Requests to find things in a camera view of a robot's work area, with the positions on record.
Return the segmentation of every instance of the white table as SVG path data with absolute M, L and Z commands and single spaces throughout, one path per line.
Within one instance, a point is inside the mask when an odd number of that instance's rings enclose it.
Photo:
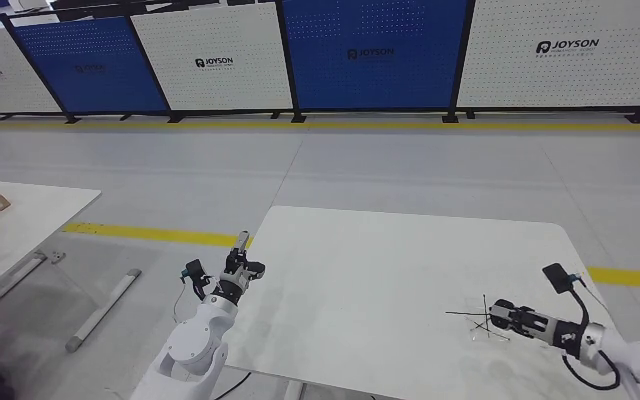
M 49 258 L 56 265 L 64 257 L 62 252 L 44 254 L 40 246 L 67 222 L 100 196 L 99 190 L 0 182 L 0 194 L 11 206 L 0 211 L 0 297 L 4 296 L 33 269 Z M 69 340 L 68 351 L 73 352 L 97 326 L 100 320 L 140 274 L 131 270 L 108 296 L 104 304 Z M 78 283 L 70 276 L 67 278 Z
M 464 317 L 445 314 L 486 294 L 579 322 L 541 271 L 559 262 L 599 296 L 558 225 L 274 207 L 248 255 L 267 269 L 225 336 L 231 367 L 410 400 L 627 398 L 579 383 L 540 341 L 473 341 Z M 592 321 L 613 326 L 576 290 Z

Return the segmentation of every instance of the epoxy floor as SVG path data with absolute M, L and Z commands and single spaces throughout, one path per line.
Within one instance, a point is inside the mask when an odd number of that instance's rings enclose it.
M 399 126 L 437 123 L 435 116 L 311 116 L 286 127 L 283 118 L 236 120 L 259 127 L 175 129 L 89 124 L 96 119 L 73 127 L 0 122 L 0 180 L 102 190 L 78 221 L 189 231 L 255 233 L 274 204 L 553 222 L 567 231 L 585 265 L 640 269 L 640 130 L 615 129 L 628 124 L 620 115 L 461 121 L 476 124 L 473 129 Z M 494 122 L 569 125 L 482 125 Z M 574 129 L 575 123 L 612 129 Z M 0 368 L 19 399 L 128 398 L 174 326 L 184 264 L 200 258 L 217 273 L 228 252 L 65 233 L 47 246 L 67 253 L 65 271 L 105 291 L 130 268 L 143 276 L 72 355 L 64 343 L 94 306 L 55 269 L 43 264 L 1 299 Z M 640 288 L 598 287 L 623 336 L 640 340 Z M 196 304 L 187 290 L 178 317 L 188 318 Z M 225 369 L 215 393 L 242 376 Z M 286 385 L 254 375 L 228 399 L 280 400 Z M 306 400 L 369 398 L 320 387 L 305 394 Z

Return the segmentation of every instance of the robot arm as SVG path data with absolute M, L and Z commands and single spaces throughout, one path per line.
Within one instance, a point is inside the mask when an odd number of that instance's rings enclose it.
M 208 400 L 227 359 L 228 346 L 222 337 L 235 321 L 238 301 L 249 288 L 249 282 L 264 275 L 265 266 L 247 261 L 245 247 L 249 233 L 244 231 L 227 256 L 225 269 L 212 294 L 205 295 L 204 287 L 211 277 L 205 275 L 200 260 L 187 264 L 182 281 L 190 278 L 193 290 L 202 303 L 196 315 L 175 327 L 138 384 L 131 400 Z M 192 375 L 201 376 L 197 382 L 172 378 L 178 363 Z
M 493 325 L 563 349 L 582 365 L 602 375 L 614 372 L 613 384 L 596 386 L 578 375 L 566 355 L 562 356 L 569 371 L 585 385 L 596 390 L 611 390 L 622 383 L 632 400 L 640 400 L 640 342 L 629 344 L 615 329 L 589 322 L 587 309 L 573 290 L 573 282 L 581 281 L 579 276 L 568 275 L 560 264 L 550 265 L 543 271 L 557 293 L 570 292 L 578 302 L 583 311 L 581 323 L 553 318 L 525 306 L 515 307 L 501 299 L 489 308 Z

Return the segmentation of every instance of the pegboard panel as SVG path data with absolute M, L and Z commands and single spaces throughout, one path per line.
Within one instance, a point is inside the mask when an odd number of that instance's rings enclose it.
M 11 38 L 0 28 L 0 113 L 60 112 L 60 107 Z
M 68 111 L 166 110 L 125 18 L 23 26 L 16 33 Z
M 133 17 L 174 110 L 291 108 L 274 3 Z
M 459 107 L 640 105 L 637 0 L 477 0 Z
M 466 4 L 285 1 L 300 107 L 447 107 Z

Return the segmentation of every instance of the yellow floor line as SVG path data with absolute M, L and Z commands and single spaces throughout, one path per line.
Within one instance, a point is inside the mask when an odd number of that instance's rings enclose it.
M 605 267 L 587 267 L 594 282 L 610 285 L 640 286 L 640 271 Z
M 211 121 L 211 122 L 181 122 L 179 124 L 167 124 L 164 122 L 90 122 L 81 121 L 74 125 L 65 125 L 62 122 L 0 122 L 0 129 L 87 129 L 87 128 L 153 128 L 171 131 L 184 129 L 464 129 L 464 130 L 513 130 L 513 131 L 640 131 L 640 124 L 548 124 L 548 123 L 459 123 L 443 124 L 439 122 L 322 122 L 309 121 L 304 124 L 292 124 L 289 122 L 260 122 L 260 121 Z
M 120 226 L 90 223 L 68 224 L 62 230 L 69 233 L 84 233 L 88 235 L 113 236 L 129 239 L 157 240 L 161 242 L 190 243 L 204 246 L 231 247 L 235 244 L 237 235 L 223 233 L 189 232 L 170 229 L 143 228 L 136 226 Z
M 231 247 L 236 235 L 210 232 L 190 232 L 171 229 L 144 228 L 135 226 L 105 225 L 92 223 L 72 223 L 63 232 L 88 235 L 112 236 L 129 239 L 157 240 L 162 242 L 189 243 L 204 246 Z M 596 283 L 611 285 L 640 286 L 640 271 L 606 267 L 587 267 L 591 279 Z

